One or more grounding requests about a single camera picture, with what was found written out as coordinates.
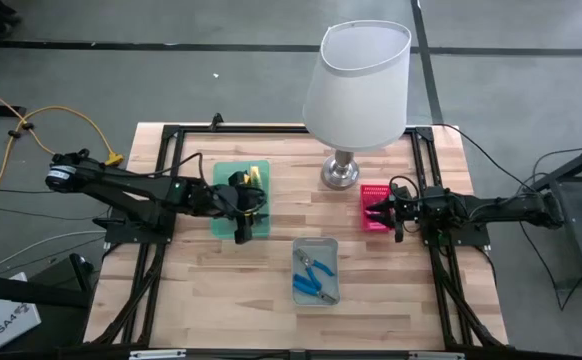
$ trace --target silver lamp base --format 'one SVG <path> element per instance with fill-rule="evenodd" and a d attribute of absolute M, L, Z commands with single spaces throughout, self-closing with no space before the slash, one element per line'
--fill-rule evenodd
<path fill-rule="evenodd" d="M 337 150 L 322 165 L 322 181 L 333 190 L 348 189 L 359 177 L 360 168 L 350 152 Z"/>

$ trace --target table lamp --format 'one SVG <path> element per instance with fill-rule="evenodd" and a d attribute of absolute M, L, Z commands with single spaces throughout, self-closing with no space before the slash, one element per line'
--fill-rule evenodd
<path fill-rule="evenodd" d="M 391 144 L 406 128 L 411 33 L 389 21 L 330 27 L 302 110 L 306 128 L 334 148 L 322 167 L 332 189 L 355 184 L 353 153 Z"/>

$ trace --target green plastic container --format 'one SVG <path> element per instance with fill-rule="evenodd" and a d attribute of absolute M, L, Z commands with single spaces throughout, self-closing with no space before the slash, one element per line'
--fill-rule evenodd
<path fill-rule="evenodd" d="M 257 166 L 260 170 L 261 187 L 267 193 L 267 204 L 260 210 L 258 214 L 269 215 L 269 162 L 266 160 L 256 161 L 239 161 L 239 162 L 219 162 L 213 167 L 213 184 L 228 184 L 229 176 L 236 171 L 246 171 L 249 173 L 251 166 Z M 234 232 L 238 229 L 235 221 L 228 219 L 211 219 L 211 232 L 220 239 L 233 239 Z M 271 219 L 269 216 L 264 217 L 259 223 L 253 224 L 251 227 L 254 238 L 267 238 L 271 233 Z"/>

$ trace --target floor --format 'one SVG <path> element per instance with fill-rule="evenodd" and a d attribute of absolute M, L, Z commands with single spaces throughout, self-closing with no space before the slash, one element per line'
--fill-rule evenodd
<path fill-rule="evenodd" d="M 421 45 L 409 0 L 10 4 L 24 17 L 14 40 L 318 45 L 329 25 L 373 18 L 404 24 L 414 34 L 412 45 Z M 419 5 L 430 47 L 582 48 L 582 0 L 420 0 Z M 78 109 L 95 119 L 113 148 L 126 155 L 140 121 L 210 121 L 221 112 L 229 122 L 300 122 L 315 57 L 297 52 L 0 49 L 0 96 L 30 110 L 53 104 Z M 431 55 L 430 64 L 421 59 L 420 54 L 411 55 L 409 123 L 432 122 L 424 64 L 435 74 L 444 122 L 459 125 L 513 174 L 527 177 L 540 155 L 582 146 L 582 57 Z M 44 114 L 35 124 L 53 150 L 86 147 L 93 156 L 106 155 L 95 132 L 67 114 Z M 11 119 L 0 119 L 0 163 L 6 133 L 14 125 Z M 465 148 L 478 196 L 515 191 L 513 180 L 470 144 Z M 551 170 L 570 156 L 548 158 L 540 168 Z M 44 190 L 49 160 L 30 139 L 18 141 L 1 187 Z M 0 193 L 0 206 L 72 218 L 106 210 L 86 196 L 57 194 Z M 582 272 L 561 231 L 528 228 L 558 278 Z M 49 236 L 84 230 L 98 228 L 89 221 L 0 212 L 0 259 Z M 582 355 L 582 289 L 560 312 L 549 279 L 519 226 L 494 225 L 489 230 L 511 344 Z M 44 258 L 99 236 L 57 240 L 8 264 Z M 79 252 L 99 266 L 100 241 Z M 57 256 L 17 271 L 35 274 Z M 0 267 L 3 276 L 14 270 Z"/>

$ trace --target blue pliers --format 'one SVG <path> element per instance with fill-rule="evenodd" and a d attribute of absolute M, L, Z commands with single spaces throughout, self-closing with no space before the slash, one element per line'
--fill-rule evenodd
<path fill-rule="evenodd" d="M 293 287 L 307 295 L 317 296 L 320 300 L 327 302 L 329 304 L 335 304 L 336 302 L 338 302 L 336 298 L 325 292 L 322 292 L 322 290 L 316 287 L 313 281 L 305 278 L 302 275 L 298 274 L 293 275 Z"/>
<path fill-rule="evenodd" d="M 321 263 L 321 262 L 319 262 L 317 260 L 311 259 L 311 257 L 309 256 L 309 254 L 307 254 L 306 252 L 304 252 L 304 250 L 302 250 L 302 249 L 295 249 L 295 252 L 294 253 L 300 259 L 300 261 L 304 264 L 304 266 L 307 268 L 307 274 L 309 274 L 309 278 L 311 279 L 311 282 L 313 282 L 313 284 L 315 285 L 315 287 L 318 290 L 322 290 L 322 284 L 320 283 L 320 281 L 318 281 L 318 278 L 313 273 L 313 269 L 311 269 L 312 266 L 315 266 L 318 269 L 324 271 L 324 273 L 327 274 L 327 275 L 329 275 L 329 276 L 334 276 L 335 275 L 333 273 L 333 271 L 331 271 L 331 269 L 329 269 L 328 266 L 324 265 L 323 263 Z"/>

